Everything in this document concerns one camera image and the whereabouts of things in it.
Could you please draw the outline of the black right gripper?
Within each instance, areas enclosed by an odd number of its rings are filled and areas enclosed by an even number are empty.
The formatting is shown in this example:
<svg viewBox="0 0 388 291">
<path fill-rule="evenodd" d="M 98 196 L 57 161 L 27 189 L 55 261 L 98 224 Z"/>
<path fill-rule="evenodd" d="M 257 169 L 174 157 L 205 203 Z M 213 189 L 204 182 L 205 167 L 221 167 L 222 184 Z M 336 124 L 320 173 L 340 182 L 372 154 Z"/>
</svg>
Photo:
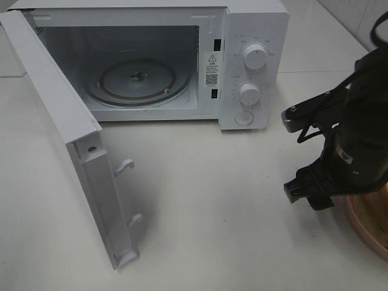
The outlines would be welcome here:
<svg viewBox="0 0 388 291">
<path fill-rule="evenodd" d="M 353 174 L 358 134 L 350 124 L 339 124 L 333 129 L 326 128 L 309 135 L 308 129 L 309 126 L 302 129 L 298 142 L 323 134 L 323 151 L 312 164 L 297 170 L 295 180 L 284 184 L 284 191 L 290 203 L 305 198 L 313 210 L 323 210 L 333 206 L 334 196 L 358 193 Z"/>
</svg>

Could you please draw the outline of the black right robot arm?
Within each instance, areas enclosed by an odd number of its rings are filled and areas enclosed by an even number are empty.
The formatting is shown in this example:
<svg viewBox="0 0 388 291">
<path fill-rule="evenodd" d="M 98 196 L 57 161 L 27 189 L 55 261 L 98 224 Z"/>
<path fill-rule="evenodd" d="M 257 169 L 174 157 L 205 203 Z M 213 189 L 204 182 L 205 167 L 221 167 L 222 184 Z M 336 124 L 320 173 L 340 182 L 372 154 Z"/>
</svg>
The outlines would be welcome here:
<svg viewBox="0 0 388 291">
<path fill-rule="evenodd" d="M 355 63 L 340 85 L 281 114 L 298 143 L 324 136 L 319 158 L 284 185 L 291 203 L 305 198 L 313 210 L 332 197 L 376 192 L 387 183 L 387 48 Z"/>
</svg>

